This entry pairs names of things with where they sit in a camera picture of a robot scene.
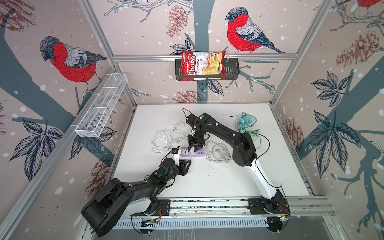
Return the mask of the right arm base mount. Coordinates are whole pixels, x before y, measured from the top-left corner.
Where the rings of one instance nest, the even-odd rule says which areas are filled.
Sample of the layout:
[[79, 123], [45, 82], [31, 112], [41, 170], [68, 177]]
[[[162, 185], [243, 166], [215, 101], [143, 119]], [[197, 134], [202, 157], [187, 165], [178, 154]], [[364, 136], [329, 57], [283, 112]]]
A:
[[290, 207], [287, 199], [282, 198], [279, 202], [265, 200], [263, 198], [248, 199], [251, 215], [290, 215]]

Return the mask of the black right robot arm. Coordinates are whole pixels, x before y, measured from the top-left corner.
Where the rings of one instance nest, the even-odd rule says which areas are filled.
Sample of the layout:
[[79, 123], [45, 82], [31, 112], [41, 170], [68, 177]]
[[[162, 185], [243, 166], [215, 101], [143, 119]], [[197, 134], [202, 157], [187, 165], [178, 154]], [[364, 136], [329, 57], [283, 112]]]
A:
[[253, 181], [256, 183], [262, 199], [262, 209], [267, 213], [278, 213], [289, 210], [286, 196], [281, 186], [272, 185], [267, 174], [262, 169], [256, 153], [256, 147], [249, 133], [236, 132], [216, 121], [212, 116], [203, 113], [200, 116], [189, 114], [186, 123], [192, 128], [188, 135], [188, 150], [195, 152], [202, 148], [208, 149], [208, 139], [214, 135], [225, 142], [222, 150], [227, 151], [227, 146], [232, 148], [232, 153], [227, 152], [223, 161], [233, 160], [237, 165], [245, 167]]

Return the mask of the white charger adapter with cable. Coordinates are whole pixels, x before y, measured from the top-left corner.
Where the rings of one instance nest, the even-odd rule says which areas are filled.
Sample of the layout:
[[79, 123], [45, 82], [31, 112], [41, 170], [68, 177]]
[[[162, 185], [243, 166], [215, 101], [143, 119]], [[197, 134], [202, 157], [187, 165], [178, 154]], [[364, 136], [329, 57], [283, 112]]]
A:
[[199, 145], [197, 143], [188, 143], [188, 152], [190, 153], [190, 160], [195, 156], [198, 146]]

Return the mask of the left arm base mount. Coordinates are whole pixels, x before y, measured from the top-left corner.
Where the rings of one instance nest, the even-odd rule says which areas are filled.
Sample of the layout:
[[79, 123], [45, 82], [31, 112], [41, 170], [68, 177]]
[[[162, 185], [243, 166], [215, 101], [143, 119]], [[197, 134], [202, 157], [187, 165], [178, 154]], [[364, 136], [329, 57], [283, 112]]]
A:
[[132, 217], [160, 217], [169, 216], [171, 208], [170, 200], [152, 200], [144, 212], [132, 214]]

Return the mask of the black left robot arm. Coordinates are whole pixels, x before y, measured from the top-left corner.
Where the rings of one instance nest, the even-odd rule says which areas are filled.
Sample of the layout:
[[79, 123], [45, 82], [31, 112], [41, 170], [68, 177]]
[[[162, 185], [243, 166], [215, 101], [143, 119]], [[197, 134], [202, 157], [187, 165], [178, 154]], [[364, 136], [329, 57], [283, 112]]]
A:
[[158, 195], [171, 187], [177, 176], [188, 173], [191, 160], [165, 156], [155, 171], [139, 182], [111, 179], [83, 207], [81, 214], [97, 236], [110, 232], [122, 220], [134, 216], [149, 217], [133, 229], [139, 234], [150, 234], [163, 216], [170, 214], [170, 201]]

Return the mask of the white blue power strip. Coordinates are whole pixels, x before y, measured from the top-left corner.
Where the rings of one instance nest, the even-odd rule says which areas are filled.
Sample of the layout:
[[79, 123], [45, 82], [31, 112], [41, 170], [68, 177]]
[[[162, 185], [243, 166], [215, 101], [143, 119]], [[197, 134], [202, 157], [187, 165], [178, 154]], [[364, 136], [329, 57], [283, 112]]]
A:
[[246, 133], [234, 131], [218, 121], [212, 126], [207, 127], [207, 133], [213, 134], [223, 140], [233, 151], [230, 153], [225, 144], [214, 143], [208, 151], [208, 160], [214, 163], [228, 163], [232, 159], [241, 167], [246, 165], [245, 145], [248, 143]]

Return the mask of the purple power strip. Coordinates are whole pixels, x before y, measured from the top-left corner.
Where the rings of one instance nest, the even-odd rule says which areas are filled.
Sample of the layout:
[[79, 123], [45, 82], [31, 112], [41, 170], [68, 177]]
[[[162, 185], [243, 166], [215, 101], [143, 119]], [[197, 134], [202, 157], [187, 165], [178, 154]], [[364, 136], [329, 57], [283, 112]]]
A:
[[205, 157], [206, 156], [206, 149], [202, 148], [195, 152], [193, 149], [188, 151], [188, 148], [180, 148], [180, 159], [186, 160], [191, 158], [197, 158], [197, 157]]

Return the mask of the light green charger with cable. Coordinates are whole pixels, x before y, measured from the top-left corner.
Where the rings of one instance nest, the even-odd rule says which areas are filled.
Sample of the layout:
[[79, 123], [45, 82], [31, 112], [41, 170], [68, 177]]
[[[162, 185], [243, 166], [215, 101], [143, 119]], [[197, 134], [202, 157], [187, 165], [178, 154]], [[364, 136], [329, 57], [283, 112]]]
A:
[[259, 135], [260, 133], [260, 129], [257, 129], [257, 130], [250, 130], [250, 131], [247, 131], [247, 133], [250, 134], [253, 142], [254, 142], [254, 145], [255, 145], [255, 148], [256, 149], [259, 149], [262, 145], [262, 139]]

